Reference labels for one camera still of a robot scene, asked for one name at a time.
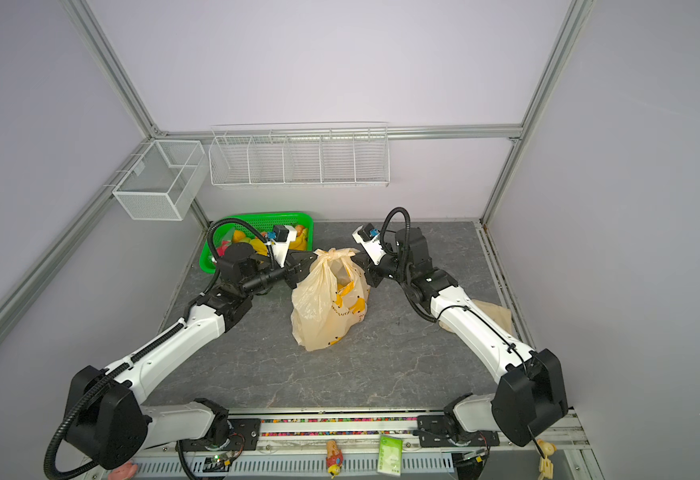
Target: black mounting plate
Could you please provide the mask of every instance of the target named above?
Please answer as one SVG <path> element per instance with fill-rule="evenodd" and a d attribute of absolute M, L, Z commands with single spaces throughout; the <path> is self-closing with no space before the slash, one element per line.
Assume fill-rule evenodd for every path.
<path fill-rule="evenodd" d="M 230 425 L 232 429 L 230 430 L 230 442 L 222 447 L 222 450 L 233 450 L 238 451 L 241 447 L 241 442 L 244 442 L 244 450 L 256 450 L 256 443 L 259 440 L 259 427 L 261 426 L 261 418 L 230 418 Z M 232 435 L 233 433 L 239 433 L 243 436 L 244 440 L 237 435 Z M 209 446 L 209 441 L 199 438 L 197 440 L 182 440 L 182 448 L 185 452 L 208 452 L 210 451 L 207 446 Z"/>
<path fill-rule="evenodd" d="M 454 445 L 449 442 L 448 430 L 446 428 L 446 416 L 444 415 L 420 415 L 417 417 L 417 429 L 421 432 L 419 435 L 419 445 L 422 447 L 454 447 Z M 489 442 L 489 446 L 495 447 L 499 444 L 499 435 L 496 432 L 481 432 L 486 440 Z M 470 443 L 466 446 L 469 447 L 482 447 L 483 437 L 480 435 L 475 435 Z"/>

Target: wire basket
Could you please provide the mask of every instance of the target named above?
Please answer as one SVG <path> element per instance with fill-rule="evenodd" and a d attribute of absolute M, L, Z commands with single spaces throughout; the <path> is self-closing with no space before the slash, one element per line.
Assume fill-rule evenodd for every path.
<path fill-rule="evenodd" d="M 134 220 L 182 220 L 209 174 L 196 140 L 153 140 L 113 195 Z"/>
<path fill-rule="evenodd" d="M 226 131 L 209 146 L 217 187 L 390 183 L 387 127 Z"/>

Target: robotic arm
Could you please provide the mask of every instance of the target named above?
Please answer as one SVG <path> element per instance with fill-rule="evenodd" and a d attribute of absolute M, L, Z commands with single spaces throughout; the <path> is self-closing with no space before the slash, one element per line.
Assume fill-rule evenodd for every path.
<path fill-rule="evenodd" d="M 392 216 L 403 213 L 405 230 L 395 235 L 397 251 L 383 242 Z M 233 244 L 219 256 L 213 247 L 215 230 L 223 224 L 243 225 L 268 246 L 268 256 L 257 255 L 246 243 Z M 146 407 L 142 403 L 178 365 L 206 343 L 235 326 L 251 309 L 257 293 L 284 280 L 292 289 L 309 274 L 317 258 L 312 252 L 288 250 L 294 229 L 274 227 L 275 239 L 261 236 L 238 219 L 223 219 L 209 229 L 207 242 L 216 260 L 216 272 L 201 295 L 169 329 L 137 351 L 105 369 L 87 366 L 70 383 L 65 417 L 54 433 L 44 458 L 44 473 L 67 480 L 96 465 L 116 468 L 144 448 L 180 439 L 201 439 L 210 447 L 224 447 L 232 432 L 228 411 L 205 398 L 179 406 Z M 467 394 L 446 406 L 445 438 L 455 445 L 469 442 L 480 430 L 501 430 L 519 446 L 566 415 L 568 405 L 557 358 L 531 347 L 502 330 L 482 312 L 458 283 L 432 266 L 427 241 L 411 228 L 408 213 L 396 208 L 381 230 L 371 224 L 353 233 L 365 252 L 354 261 L 364 268 L 369 285 L 385 279 L 401 285 L 412 308 L 425 320 L 443 321 L 478 356 L 498 383 L 491 396 Z M 69 472 L 56 468 L 62 442 L 92 459 Z M 182 442 L 177 442 L 185 473 Z"/>

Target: white wire basket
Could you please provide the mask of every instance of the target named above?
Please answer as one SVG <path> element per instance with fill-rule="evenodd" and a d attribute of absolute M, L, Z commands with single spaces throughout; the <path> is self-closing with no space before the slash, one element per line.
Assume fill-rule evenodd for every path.
<path fill-rule="evenodd" d="M 153 140 L 113 195 L 134 220 L 182 220 L 209 174 L 197 140 Z"/>
<path fill-rule="evenodd" d="M 313 130 L 288 127 L 215 132 L 209 146 L 211 183 L 221 188 L 390 183 L 386 125 Z"/>

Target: gray tabletop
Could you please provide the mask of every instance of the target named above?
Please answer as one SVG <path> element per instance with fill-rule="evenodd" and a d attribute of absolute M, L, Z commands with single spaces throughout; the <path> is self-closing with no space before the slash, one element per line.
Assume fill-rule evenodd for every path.
<path fill-rule="evenodd" d="M 351 237 L 357 226 L 316 224 L 313 246 L 357 246 Z M 472 298 L 499 302 L 472 223 L 413 226 L 427 238 L 435 266 L 456 278 Z M 171 322 L 209 279 L 193 265 Z M 226 408 L 443 408 L 463 393 L 496 391 L 488 370 L 470 349 L 455 334 L 412 312 L 396 283 L 383 281 L 371 289 L 364 321 L 323 350 L 307 352 L 297 344 L 290 315 L 291 290 L 281 282 L 268 295 L 256 296 L 237 326 L 169 374 L 146 405 L 205 397 Z"/>

